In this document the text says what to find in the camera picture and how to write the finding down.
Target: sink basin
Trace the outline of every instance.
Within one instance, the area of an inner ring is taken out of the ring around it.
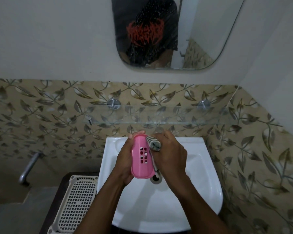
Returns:
[[[117,155],[126,139],[106,139],[97,192],[114,168]],[[206,203],[218,214],[223,203],[223,193],[203,138],[176,139],[188,152],[187,175]],[[141,233],[182,232],[190,229],[180,202],[164,179],[159,184],[154,184],[150,179],[133,178],[121,194],[112,224]]]

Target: black t-shirt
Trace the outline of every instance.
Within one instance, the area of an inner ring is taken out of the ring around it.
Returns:
[[[166,50],[177,50],[178,11],[174,0],[112,0],[116,47],[131,65],[145,66]]]

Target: pink plastic tray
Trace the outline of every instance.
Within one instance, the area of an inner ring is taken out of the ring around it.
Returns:
[[[133,164],[131,166],[131,173],[138,179],[148,179],[155,175],[146,137],[147,135],[145,134],[138,134],[133,138],[134,144],[131,151]]]

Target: glass shelf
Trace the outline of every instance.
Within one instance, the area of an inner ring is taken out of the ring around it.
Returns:
[[[181,106],[120,106],[116,110],[98,105],[88,110],[83,123],[89,124],[234,124],[229,109]]]

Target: perforated plastic tray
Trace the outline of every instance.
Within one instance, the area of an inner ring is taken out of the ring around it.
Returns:
[[[94,199],[98,176],[71,176],[69,186],[48,234],[73,233]]]

